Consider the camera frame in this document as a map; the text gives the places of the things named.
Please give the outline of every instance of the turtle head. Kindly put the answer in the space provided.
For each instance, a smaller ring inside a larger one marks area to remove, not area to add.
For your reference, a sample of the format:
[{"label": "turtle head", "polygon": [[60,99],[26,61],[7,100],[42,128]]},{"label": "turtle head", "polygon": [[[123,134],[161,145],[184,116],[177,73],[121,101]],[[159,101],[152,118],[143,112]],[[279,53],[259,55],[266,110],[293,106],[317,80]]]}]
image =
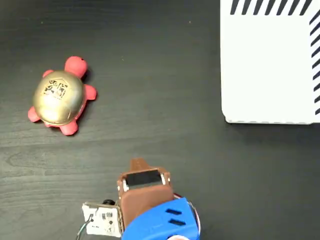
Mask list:
[{"label": "turtle head", "polygon": [[88,69],[87,62],[79,56],[69,57],[64,65],[66,72],[76,75],[78,78],[82,78]]}]

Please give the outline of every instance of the black stripe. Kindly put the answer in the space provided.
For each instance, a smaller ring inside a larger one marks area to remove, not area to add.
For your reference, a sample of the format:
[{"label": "black stripe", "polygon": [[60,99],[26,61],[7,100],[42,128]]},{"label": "black stripe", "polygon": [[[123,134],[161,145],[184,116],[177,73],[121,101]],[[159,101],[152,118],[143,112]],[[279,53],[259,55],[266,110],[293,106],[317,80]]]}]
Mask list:
[{"label": "black stripe", "polygon": [[312,69],[314,69],[316,66],[318,66],[320,64],[320,59],[318,59],[313,65],[312,65]]},{"label": "black stripe", "polygon": [[311,42],[311,47],[320,40],[320,34]]},{"label": "black stripe", "polygon": [[171,224],[174,224],[174,225],[178,225],[178,226],[184,226],[186,225],[186,223],[184,221],[179,221],[179,220],[174,220],[174,219],[171,219],[169,221],[169,223]]},{"label": "black stripe", "polygon": [[254,8],[253,15],[257,15],[259,13],[259,10],[260,10],[261,5],[262,5],[263,2],[264,2],[264,0],[257,0],[256,1],[256,5],[255,5],[255,8]]},{"label": "black stripe", "polygon": [[320,71],[318,71],[317,74],[314,75],[312,79],[313,79],[313,80],[316,80],[319,76],[320,76]]},{"label": "black stripe", "polygon": [[180,214],[182,214],[182,212],[176,211],[176,210],[173,210],[173,209],[170,209],[170,208],[168,208],[165,212],[166,212],[166,213],[169,213],[169,214],[174,214],[174,215],[180,215]]},{"label": "black stripe", "polygon": [[239,0],[232,1],[231,12],[230,12],[231,15],[234,15],[236,13],[238,3],[239,3]]},{"label": "black stripe", "polygon": [[246,15],[248,12],[248,8],[250,6],[251,0],[245,0],[244,1],[244,5],[243,5],[243,9],[242,9],[242,15]]},{"label": "black stripe", "polygon": [[318,89],[320,89],[320,83],[318,83],[318,85],[313,88],[313,91],[315,92],[315,91],[317,91]]},{"label": "black stripe", "polygon": [[316,99],[314,100],[314,103],[316,104],[319,101],[320,101],[320,96],[317,96]]},{"label": "black stripe", "polygon": [[292,5],[291,5],[291,8],[290,8],[290,11],[289,11],[289,16],[291,16],[292,14],[294,14],[298,4],[299,4],[300,0],[294,0]]},{"label": "black stripe", "polygon": [[308,10],[310,4],[311,4],[312,0],[305,0],[305,3],[301,9],[301,12],[300,12],[300,16],[303,16],[305,15],[306,11]]},{"label": "black stripe", "polygon": [[320,22],[318,22],[318,24],[312,29],[312,31],[310,32],[310,36],[314,34],[319,29],[319,27],[320,27]]},{"label": "black stripe", "polygon": [[282,11],[284,10],[286,4],[287,4],[288,0],[281,0],[280,5],[279,5],[279,9],[276,12],[276,15],[279,16],[281,15]]},{"label": "black stripe", "polygon": [[276,0],[269,0],[268,6],[266,7],[265,15],[269,15]]},{"label": "black stripe", "polygon": [[317,55],[320,52],[320,46],[312,53],[311,57],[313,58],[315,55]]},{"label": "black stripe", "polygon": [[312,24],[319,16],[320,16],[320,10],[313,16],[313,18],[310,20],[309,24]]}]

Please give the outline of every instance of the blue plastic part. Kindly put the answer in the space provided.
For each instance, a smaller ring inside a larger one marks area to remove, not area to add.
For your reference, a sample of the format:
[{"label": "blue plastic part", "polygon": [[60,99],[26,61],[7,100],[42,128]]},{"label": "blue plastic part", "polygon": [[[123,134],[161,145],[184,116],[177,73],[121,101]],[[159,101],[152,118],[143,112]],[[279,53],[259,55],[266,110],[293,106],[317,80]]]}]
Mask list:
[{"label": "blue plastic part", "polygon": [[125,229],[122,240],[167,240],[181,235],[199,240],[195,215],[185,197],[165,202],[136,217]]}]

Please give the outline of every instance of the white label sticker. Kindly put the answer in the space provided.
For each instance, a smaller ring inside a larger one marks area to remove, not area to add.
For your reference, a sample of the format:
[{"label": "white label sticker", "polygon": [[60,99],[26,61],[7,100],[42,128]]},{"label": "white label sticker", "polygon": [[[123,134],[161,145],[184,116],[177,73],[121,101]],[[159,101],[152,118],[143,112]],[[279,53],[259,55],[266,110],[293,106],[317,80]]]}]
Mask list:
[{"label": "white label sticker", "polygon": [[82,206],[84,220],[87,221],[90,215],[92,222],[86,226],[88,235],[103,235],[121,238],[119,229],[118,210],[112,207],[89,207]]}]

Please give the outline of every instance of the tabletop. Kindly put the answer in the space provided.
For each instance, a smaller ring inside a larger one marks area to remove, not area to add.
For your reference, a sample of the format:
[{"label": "tabletop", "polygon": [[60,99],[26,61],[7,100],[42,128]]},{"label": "tabletop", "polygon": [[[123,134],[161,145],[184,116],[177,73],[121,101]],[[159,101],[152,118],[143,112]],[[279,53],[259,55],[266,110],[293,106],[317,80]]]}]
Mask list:
[{"label": "tabletop", "polygon": [[[115,199],[134,157],[171,172],[202,240],[320,238],[320,129],[225,123],[219,11],[217,0],[0,3],[0,239],[75,239],[82,203]],[[64,136],[27,112],[43,72],[73,55],[98,98]]]}]

